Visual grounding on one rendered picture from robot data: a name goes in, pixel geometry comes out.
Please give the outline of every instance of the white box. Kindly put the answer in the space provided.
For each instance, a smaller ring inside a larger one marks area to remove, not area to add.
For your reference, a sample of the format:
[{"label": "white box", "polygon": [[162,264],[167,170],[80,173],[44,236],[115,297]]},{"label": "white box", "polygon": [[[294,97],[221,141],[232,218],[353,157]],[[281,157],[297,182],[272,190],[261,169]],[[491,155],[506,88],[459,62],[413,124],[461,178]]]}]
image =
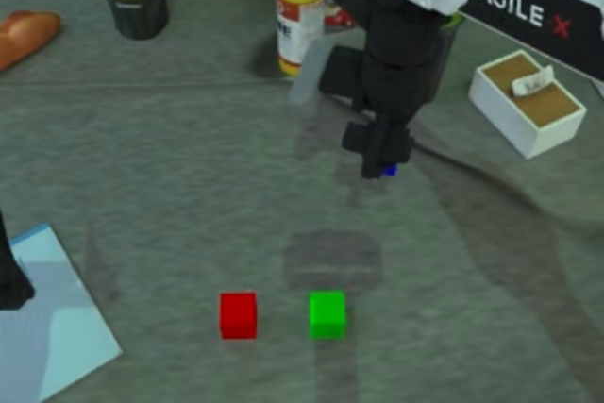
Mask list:
[{"label": "white box", "polygon": [[516,51],[476,69],[470,100],[526,158],[575,137],[587,109],[557,80],[525,98],[512,94],[512,80],[541,69],[527,52]]}]

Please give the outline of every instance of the light blue paper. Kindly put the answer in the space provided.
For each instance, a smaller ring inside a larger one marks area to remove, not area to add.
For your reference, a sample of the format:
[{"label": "light blue paper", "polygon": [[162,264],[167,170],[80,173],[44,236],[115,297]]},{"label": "light blue paper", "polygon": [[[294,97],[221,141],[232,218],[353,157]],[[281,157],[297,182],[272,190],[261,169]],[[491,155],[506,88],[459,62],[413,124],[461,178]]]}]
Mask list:
[{"label": "light blue paper", "polygon": [[36,297],[19,311],[0,311],[0,402],[40,403],[122,349],[49,225],[10,245]]}]

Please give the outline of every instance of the yellow bottle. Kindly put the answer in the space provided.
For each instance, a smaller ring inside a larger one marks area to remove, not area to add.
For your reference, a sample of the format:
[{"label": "yellow bottle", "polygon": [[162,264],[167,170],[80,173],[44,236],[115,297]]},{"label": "yellow bottle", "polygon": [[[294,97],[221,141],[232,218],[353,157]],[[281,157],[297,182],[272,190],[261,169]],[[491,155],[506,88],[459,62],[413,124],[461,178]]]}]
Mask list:
[{"label": "yellow bottle", "polygon": [[277,0],[278,60],[285,74],[297,74],[310,44],[324,34],[325,0]]}]

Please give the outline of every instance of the orange object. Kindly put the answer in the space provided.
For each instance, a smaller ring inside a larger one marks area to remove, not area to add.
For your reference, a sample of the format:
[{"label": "orange object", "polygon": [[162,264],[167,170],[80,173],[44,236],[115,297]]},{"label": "orange object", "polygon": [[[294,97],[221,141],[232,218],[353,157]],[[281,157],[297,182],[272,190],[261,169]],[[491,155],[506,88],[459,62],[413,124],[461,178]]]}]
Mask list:
[{"label": "orange object", "polygon": [[11,13],[0,23],[0,71],[42,49],[59,33],[60,23],[56,13]]}]

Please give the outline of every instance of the red cube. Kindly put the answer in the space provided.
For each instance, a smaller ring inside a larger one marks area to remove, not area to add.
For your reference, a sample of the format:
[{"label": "red cube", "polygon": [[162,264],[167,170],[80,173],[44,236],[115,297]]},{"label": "red cube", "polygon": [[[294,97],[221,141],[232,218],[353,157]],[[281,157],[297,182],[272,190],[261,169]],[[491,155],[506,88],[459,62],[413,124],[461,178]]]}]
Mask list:
[{"label": "red cube", "polygon": [[220,293],[219,328],[225,340],[255,339],[258,333],[256,294]]}]

